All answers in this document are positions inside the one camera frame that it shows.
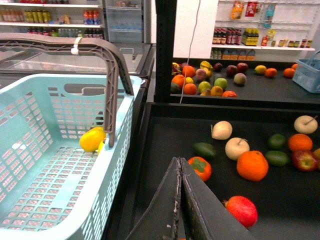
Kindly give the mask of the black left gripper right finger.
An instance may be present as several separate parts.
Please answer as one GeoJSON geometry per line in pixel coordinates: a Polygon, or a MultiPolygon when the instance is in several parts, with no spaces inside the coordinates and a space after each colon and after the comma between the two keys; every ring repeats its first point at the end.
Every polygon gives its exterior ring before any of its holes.
{"type": "Polygon", "coordinates": [[[229,213],[185,158],[180,158],[181,206],[188,240],[254,240],[229,213]]]}

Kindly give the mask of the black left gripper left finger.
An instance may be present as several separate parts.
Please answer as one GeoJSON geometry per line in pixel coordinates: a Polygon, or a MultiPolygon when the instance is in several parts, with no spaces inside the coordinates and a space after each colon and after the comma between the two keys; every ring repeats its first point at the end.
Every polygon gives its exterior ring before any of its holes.
{"type": "Polygon", "coordinates": [[[172,158],[149,206],[128,240],[176,240],[181,208],[182,163],[172,158]]]}

